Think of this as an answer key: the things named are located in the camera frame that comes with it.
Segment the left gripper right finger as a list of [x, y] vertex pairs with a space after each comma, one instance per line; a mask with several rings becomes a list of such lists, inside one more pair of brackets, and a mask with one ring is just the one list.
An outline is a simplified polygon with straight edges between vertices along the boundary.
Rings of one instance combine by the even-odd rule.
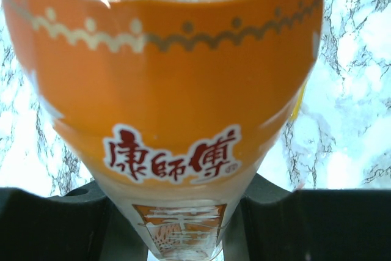
[[389, 260], [390, 191], [302, 189], [256, 175], [224, 234], [225, 260]]

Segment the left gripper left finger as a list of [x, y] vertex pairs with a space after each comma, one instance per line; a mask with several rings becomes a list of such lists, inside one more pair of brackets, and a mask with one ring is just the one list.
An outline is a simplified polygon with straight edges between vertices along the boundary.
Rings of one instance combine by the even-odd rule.
[[64, 196], [1, 188], [1, 260], [146, 260], [148, 249], [95, 182]]

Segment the orange bottle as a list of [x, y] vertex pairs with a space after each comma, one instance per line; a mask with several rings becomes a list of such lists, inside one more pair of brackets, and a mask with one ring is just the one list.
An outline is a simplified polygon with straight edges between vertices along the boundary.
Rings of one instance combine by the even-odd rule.
[[300, 102], [323, 0], [2, 0], [47, 118], [160, 260], [212, 260]]

